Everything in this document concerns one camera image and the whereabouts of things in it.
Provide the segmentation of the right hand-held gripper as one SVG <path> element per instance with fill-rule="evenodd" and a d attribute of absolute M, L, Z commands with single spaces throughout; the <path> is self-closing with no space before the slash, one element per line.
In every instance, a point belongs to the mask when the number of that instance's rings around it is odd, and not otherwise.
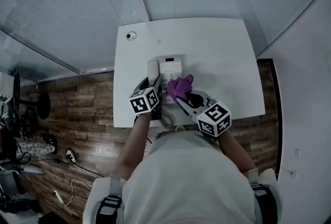
<path fill-rule="evenodd" d="M 176 97 L 176 103 L 193 122 L 197 122 L 200 132 L 214 141 L 232 124 L 230 109 L 205 92 L 192 90 L 186 99 Z"/>

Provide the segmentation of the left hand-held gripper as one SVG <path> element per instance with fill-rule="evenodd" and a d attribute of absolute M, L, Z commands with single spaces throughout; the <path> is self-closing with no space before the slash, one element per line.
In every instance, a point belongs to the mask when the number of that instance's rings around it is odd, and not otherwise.
<path fill-rule="evenodd" d="M 148 77 L 144 78 L 128 98 L 136 117 L 144 113 L 152 114 L 152 121 L 162 117 L 162 78 L 158 77 L 153 87 L 149 87 Z"/>

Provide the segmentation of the purple cloth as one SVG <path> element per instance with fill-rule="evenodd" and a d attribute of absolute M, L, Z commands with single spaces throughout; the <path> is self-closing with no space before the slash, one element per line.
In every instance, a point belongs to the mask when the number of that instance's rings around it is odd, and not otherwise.
<path fill-rule="evenodd" d="M 178 77 L 176 80 L 171 80 L 167 84 L 167 93 L 171 98 L 177 102 L 177 99 L 181 99 L 184 102 L 188 102 L 187 93 L 192 91 L 192 83 L 194 77 L 188 74 L 184 78 Z"/>

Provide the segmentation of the person's right forearm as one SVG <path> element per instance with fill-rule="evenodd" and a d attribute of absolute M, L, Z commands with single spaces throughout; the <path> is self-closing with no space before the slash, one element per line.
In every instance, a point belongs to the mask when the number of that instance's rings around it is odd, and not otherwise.
<path fill-rule="evenodd" d="M 229 130 L 217 139 L 221 151 L 237 166 L 239 171 L 248 177 L 249 171 L 256 168 L 253 160 Z"/>

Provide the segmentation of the person's left forearm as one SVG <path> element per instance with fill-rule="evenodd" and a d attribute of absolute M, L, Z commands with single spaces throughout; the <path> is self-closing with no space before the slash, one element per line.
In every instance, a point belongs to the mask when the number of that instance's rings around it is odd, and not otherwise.
<path fill-rule="evenodd" d="M 151 116 L 152 114 L 149 112 L 141 114 L 136 119 L 116 162 L 114 175 L 118 178 L 129 180 L 143 160 Z"/>

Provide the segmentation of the beige telephone base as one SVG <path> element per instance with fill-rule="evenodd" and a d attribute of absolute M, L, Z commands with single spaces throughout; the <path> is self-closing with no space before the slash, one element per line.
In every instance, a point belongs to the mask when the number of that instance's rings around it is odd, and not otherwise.
<path fill-rule="evenodd" d="M 162 104 L 174 104 L 175 101 L 168 94 L 167 87 L 170 81 L 183 77 L 182 62 L 179 57 L 159 57 L 159 75 L 161 76 Z"/>

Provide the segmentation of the white table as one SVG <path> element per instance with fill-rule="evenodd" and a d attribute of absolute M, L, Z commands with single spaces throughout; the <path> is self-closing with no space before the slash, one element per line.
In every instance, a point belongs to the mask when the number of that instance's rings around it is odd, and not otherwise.
<path fill-rule="evenodd" d="M 135 31 L 133 41 L 126 34 Z M 187 18 L 120 26 L 117 33 L 113 125 L 130 128 L 135 118 L 129 95 L 146 77 L 146 64 L 159 57 L 179 57 L 193 88 L 224 103 L 232 119 L 265 114 L 256 57 L 239 19 Z"/>

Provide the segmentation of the person's white shirt torso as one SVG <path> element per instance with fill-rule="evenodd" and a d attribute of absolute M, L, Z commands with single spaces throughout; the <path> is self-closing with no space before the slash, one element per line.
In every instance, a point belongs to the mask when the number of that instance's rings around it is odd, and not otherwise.
<path fill-rule="evenodd" d="M 197 131 L 164 132 L 129 180 L 95 180 L 83 224 L 280 224 L 273 169 L 244 176 L 219 143 Z"/>

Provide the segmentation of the floor power strip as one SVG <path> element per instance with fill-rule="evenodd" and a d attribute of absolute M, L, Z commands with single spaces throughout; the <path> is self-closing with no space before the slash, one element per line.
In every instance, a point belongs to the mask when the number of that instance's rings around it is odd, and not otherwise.
<path fill-rule="evenodd" d="M 77 163 L 77 156 L 73 149 L 67 148 L 65 153 L 66 159 L 69 163 L 75 165 Z"/>

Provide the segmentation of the black round-base stand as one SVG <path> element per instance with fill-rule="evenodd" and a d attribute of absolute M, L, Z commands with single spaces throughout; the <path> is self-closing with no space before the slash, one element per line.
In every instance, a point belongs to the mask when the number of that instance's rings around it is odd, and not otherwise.
<path fill-rule="evenodd" d="M 38 101 L 36 102 L 19 99 L 19 103 L 28 105 L 30 107 L 35 107 L 37 109 L 38 117 L 42 120 L 48 118 L 50 114 L 51 100 L 47 92 L 42 92 L 38 97 Z"/>

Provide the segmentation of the glass partition panel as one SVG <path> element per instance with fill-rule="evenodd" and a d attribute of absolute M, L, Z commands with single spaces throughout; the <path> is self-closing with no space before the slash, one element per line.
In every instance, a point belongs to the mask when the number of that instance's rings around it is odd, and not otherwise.
<path fill-rule="evenodd" d="M 58 79 L 79 74 L 79 71 L 41 50 L 29 47 L 0 28 L 0 69 L 17 69 L 22 77 L 34 81 Z"/>

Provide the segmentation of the white box on stand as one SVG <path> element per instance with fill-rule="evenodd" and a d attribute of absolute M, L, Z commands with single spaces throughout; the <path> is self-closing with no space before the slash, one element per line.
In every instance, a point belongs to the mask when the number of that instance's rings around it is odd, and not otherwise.
<path fill-rule="evenodd" d="M 11 98 L 13 96 L 14 77 L 0 72 L 0 97 Z"/>

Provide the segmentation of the black frame on stand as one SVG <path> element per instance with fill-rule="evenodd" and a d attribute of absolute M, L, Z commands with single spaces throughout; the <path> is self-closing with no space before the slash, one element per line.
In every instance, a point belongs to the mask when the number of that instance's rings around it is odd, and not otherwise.
<path fill-rule="evenodd" d="M 15 137 L 20 137 L 20 117 L 19 117 L 19 100 L 20 100 L 20 74 L 17 69 L 13 69 L 10 75 L 14 77 L 13 97 L 9 103 L 9 116 L 11 131 Z"/>

